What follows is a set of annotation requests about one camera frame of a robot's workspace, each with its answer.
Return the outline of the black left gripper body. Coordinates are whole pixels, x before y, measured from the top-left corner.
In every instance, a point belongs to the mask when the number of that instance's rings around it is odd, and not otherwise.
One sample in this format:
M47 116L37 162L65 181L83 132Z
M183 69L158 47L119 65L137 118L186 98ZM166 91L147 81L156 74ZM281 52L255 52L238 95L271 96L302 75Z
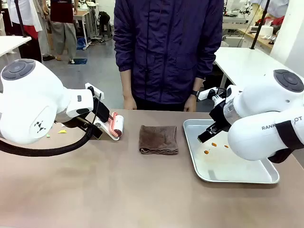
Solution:
M100 119L101 122L106 123L109 120L109 109L96 97L93 97L93 113Z

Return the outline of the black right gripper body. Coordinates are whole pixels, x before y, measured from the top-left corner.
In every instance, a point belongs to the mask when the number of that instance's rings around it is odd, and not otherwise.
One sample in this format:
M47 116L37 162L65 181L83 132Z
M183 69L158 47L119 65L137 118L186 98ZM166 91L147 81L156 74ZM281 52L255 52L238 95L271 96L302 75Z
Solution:
M229 131L231 124L224 116L225 101L217 104L209 113L214 124L209 127L209 131Z

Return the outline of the person's right hand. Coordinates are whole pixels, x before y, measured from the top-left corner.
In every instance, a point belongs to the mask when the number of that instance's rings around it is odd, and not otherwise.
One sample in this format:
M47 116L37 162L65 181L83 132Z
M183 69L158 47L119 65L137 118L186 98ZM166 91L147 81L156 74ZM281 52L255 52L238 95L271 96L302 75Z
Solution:
M137 109L135 99L133 98L132 95L124 96L123 98L124 98L123 99L124 109L126 109L126 110L136 110Z

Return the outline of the person's left hand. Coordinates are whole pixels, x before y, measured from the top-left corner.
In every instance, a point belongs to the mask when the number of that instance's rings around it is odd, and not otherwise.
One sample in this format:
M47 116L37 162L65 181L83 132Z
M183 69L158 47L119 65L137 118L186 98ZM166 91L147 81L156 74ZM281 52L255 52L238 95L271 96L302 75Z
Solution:
M196 112L197 98L195 95L190 95L184 105L185 112Z

